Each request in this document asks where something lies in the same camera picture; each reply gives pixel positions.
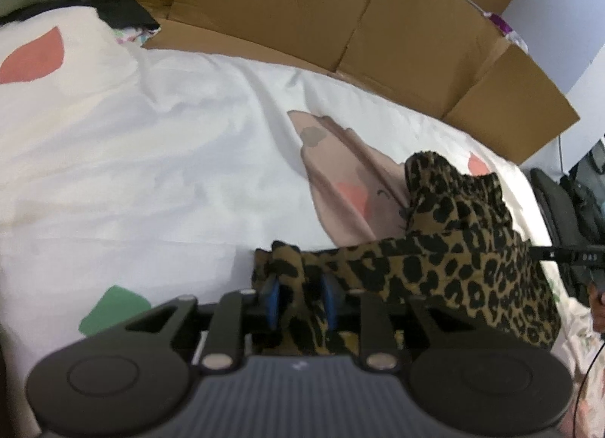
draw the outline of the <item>white bed sheet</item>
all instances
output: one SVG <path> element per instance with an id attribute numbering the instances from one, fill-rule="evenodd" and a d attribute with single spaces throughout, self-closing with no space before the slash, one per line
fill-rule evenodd
<path id="1" fill-rule="evenodd" d="M 58 68 L 7 84 L 0 68 L 0 324 L 22 436 L 36 430 L 27 373 L 82 337 L 110 287 L 152 305 L 182 293 L 216 301 L 249 286 L 253 250 L 273 240 L 334 246 L 289 110 L 330 116 L 396 163 L 432 150 L 468 173 L 476 155 L 500 176 L 516 230 L 550 243 L 521 170 L 442 122 L 304 70 L 120 46 L 89 8 L 0 29 L 0 64 L 55 27 Z M 556 265 L 543 268 L 563 322 L 553 352 L 580 375 L 598 345 L 590 314 Z M 584 410 L 590 436 L 603 436 L 604 368 L 605 357 Z"/>

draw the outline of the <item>leopard print fabric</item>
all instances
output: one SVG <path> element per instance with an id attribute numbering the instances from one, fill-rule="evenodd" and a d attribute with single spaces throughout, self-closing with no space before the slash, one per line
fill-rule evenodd
<path id="1" fill-rule="evenodd" d="M 368 290 L 389 303 L 403 304 L 405 294 L 437 296 L 491 327 L 552 347 L 561 326 L 554 298 L 512 228 L 497 175 L 463 175 L 433 152 L 410 157 L 405 172 L 411 203 L 403 238 L 319 252 L 276 241 L 270 252 L 255 252 L 252 287 L 273 273 L 281 284 L 281 332 L 262 341 L 264 353 L 358 351 L 355 334 L 327 330 L 324 272 L 345 290 Z"/>

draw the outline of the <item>hand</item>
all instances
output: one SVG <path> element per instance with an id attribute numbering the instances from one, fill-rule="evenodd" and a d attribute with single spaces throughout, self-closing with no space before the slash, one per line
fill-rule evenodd
<path id="1" fill-rule="evenodd" d="M 599 296 L 597 287 L 591 284 L 588 294 L 591 302 L 592 328 L 596 332 L 605 332 L 605 293 Z"/>

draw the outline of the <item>white wall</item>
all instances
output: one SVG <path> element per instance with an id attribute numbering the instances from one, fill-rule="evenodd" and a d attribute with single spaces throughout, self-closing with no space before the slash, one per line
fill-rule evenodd
<path id="1" fill-rule="evenodd" d="M 605 43 L 605 0 L 512 0 L 503 18 L 562 93 Z"/>
<path id="2" fill-rule="evenodd" d="M 605 46 L 567 93 L 567 98 L 580 116 L 580 121 L 561 135 L 563 169 L 567 172 L 605 134 Z M 553 178 L 561 177 L 557 140 L 552 141 L 522 168 L 539 167 Z"/>

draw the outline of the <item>leopard print clothing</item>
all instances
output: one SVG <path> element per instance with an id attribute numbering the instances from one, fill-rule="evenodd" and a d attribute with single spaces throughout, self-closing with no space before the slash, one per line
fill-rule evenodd
<path id="1" fill-rule="evenodd" d="M 345 290 L 368 290 L 389 303 L 405 303 L 405 294 L 436 296 L 534 346 L 552 347 L 561 319 L 529 244 L 512 228 L 498 176 L 463 175 L 433 152 L 411 156 L 405 172 L 411 202 L 403 238 L 319 252 L 276 241 L 270 252 L 255 252 L 252 286 L 259 290 L 273 273 L 281 284 L 281 332 L 262 341 L 264 353 L 358 351 L 355 334 L 327 330 L 324 272 Z"/>

